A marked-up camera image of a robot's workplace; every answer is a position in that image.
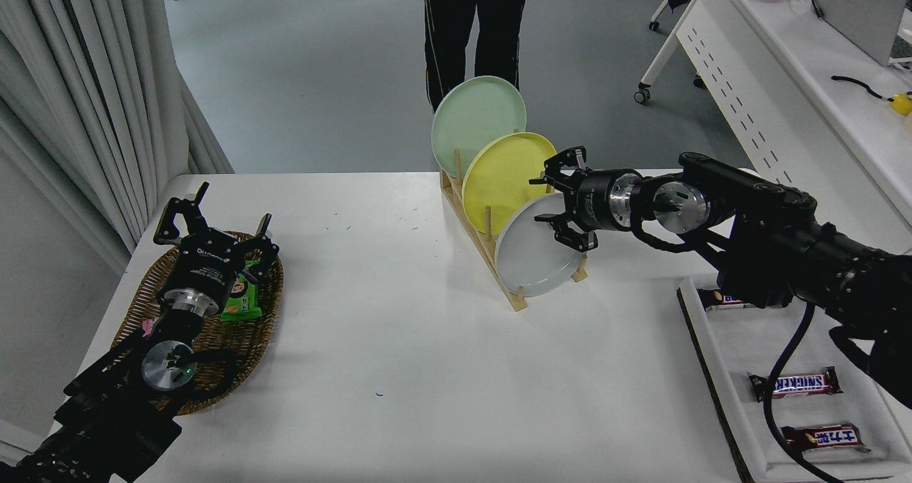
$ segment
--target green snack package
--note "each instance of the green snack package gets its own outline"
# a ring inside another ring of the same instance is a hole
[[[257,264],[256,260],[247,260],[247,266]],[[222,310],[222,323],[230,321],[247,321],[258,318],[263,311],[257,302],[257,285],[247,281],[244,275],[238,275],[231,289],[228,302]]]

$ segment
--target candy bar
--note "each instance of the candy bar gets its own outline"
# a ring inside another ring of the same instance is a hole
[[[753,306],[733,296],[726,296],[719,289],[697,289],[697,294],[700,295],[700,302],[707,312],[723,310],[724,308],[748,308]]]
[[[753,393],[757,398],[757,403],[763,401],[763,393],[766,392],[768,385],[767,379],[758,375],[750,375],[750,385],[753,386]],[[839,378],[836,376],[834,366],[824,367],[820,373],[812,375],[786,375],[779,376],[776,380],[776,386],[772,389],[772,398],[785,398],[788,395],[814,395],[815,393],[842,393],[843,389],[839,386]]]
[[[862,444],[858,428],[850,422],[840,425],[823,425],[823,427],[784,427],[782,435],[789,447],[802,453],[807,450],[820,450],[824,447],[853,447],[861,453],[871,451]]]

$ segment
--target wicker basket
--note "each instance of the wicker basket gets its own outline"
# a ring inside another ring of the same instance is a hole
[[[241,232],[229,232],[232,236],[240,240],[251,239],[251,235]],[[133,297],[133,303],[127,312],[127,317],[120,324],[120,330],[114,337],[113,347],[115,344],[124,340],[131,331],[140,328],[143,321],[148,318],[159,317],[160,310],[157,303],[156,295],[165,284],[170,270],[177,261],[178,249],[170,249],[162,255],[149,268],[146,275],[140,282],[140,288],[137,289]],[[248,260],[257,260],[260,258],[260,252],[255,251],[248,256]],[[197,335],[193,341],[193,350],[215,350],[221,348],[230,348],[237,353],[237,376],[227,391],[217,396],[217,398],[206,399],[203,401],[190,400],[178,412],[178,415],[192,414],[198,412],[207,406],[214,405],[225,398],[226,395],[237,389],[254,372],[257,363],[263,358],[266,347],[269,346],[269,338],[273,333],[273,324],[276,323],[278,314],[279,301],[282,298],[282,285],[284,281],[284,272],[282,261],[276,259],[271,266],[266,279],[261,282],[257,295],[258,304],[263,310],[263,315],[250,321],[232,321],[232,323],[222,323],[218,315],[206,318],[203,321],[202,332]],[[221,363],[201,363],[195,376],[196,389],[209,390],[215,387],[221,381],[224,375],[224,367]]]

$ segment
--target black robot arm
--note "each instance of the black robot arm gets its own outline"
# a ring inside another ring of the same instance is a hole
[[[199,205],[208,183],[192,200],[172,198],[157,225],[154,242],[178,246],[179,254],[157,294],[162,313],[150,331],[138,328],[69,383],[69,396],[54,415],[62,425],[35,454],[16,467],[0,463],[0,481],[22,483],[103,482],[112,474],[133,481],[180,434],[174,422],[188,399],[214,398],[234,381],[232,350],[193,352],[203,318],[218,314],[239,273],[254,283],[276,260],[278,246],[266,235],[265,214],[253,239],[206,224]],[[174,220],[182,216],[187,235]],[[254,252],[259,263],[247,268]],[[224,379],[196,389],[200,363],[224,363]]]
[[[564,193],[566,211],[537,217],[558,242],[579,251],[599,243],[595,230],[631,231],[655,249],[694,251],[719,271],[724,294],[758,307],[782,306],[796,296],[823,308],[841,326],[831,339],[859,369],[912,408],[912,256],[864,246],[818,224],[810,194],[755,177],[687,152],[682,172],[642,177],[639,172],[592,170],[586,149],[548,159],[541,178]],[[711,231],[734,217],[728,237]],[[645,232],[658,220],[681,240],[668,243]],[[852,341],[874,341],[870,353]]]

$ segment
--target white desk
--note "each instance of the white desk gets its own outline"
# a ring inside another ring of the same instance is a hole
[[[838,218],[862,242],[912,249],[903,117],[830,80],[848,75],[891,95],[912,89],[909,74],[871,60],[818,19],[810,0],[694,0],[675,34],[668,47],[683,46],[764,178],[810,192],[821,221]]]
[[[284,295],[254,374],[140,481],[738,481],[675,299],[698,256],[600,233],[588,279],[515,313],[437,174],[185,175],[164,197],[203,180],[212,226],[274,215]],[[147,230],[83,367],[165,250]]]

